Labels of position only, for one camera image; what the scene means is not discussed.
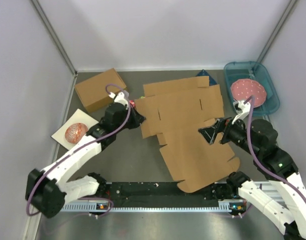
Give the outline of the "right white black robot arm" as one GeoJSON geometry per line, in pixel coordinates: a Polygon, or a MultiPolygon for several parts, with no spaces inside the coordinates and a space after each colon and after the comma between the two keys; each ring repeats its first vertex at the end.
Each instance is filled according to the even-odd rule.
{"type": "Polygon", "coordinates": [[[232,172],[226,180],[226,192],[242,198],[262,212],[286,240],[306,240],[306,188],[292,157],[276,140],[278,132],[264,119],[255,119],[250,126],[242,120],[219,118],[212,126],[198,132],[211,145],[222,134],[220,144],[233,143],[247,153],[254,153],[253,163],[284,201],[279,204],[260,189],[245,173],[232,172]]]}

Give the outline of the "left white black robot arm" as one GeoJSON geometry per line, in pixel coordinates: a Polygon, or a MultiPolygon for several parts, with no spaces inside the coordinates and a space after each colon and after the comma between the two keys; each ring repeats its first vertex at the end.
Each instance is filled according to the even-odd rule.
{"type": "Polygon", "coordinates": [[[119,132],[136,129],[145,119],[132,105],[111,103],[100,121],[90,127],[74,147],[51,165],[42,170],[33,169],[28,174],[25,191],[27,215],[33,216],[30,212],[33,206],[50,219],[72,201],[88,196],[102,198],[107,187],[98,174],[89,173],[74,181],[70,181],[70,177],[113,143],[119,132]]]}

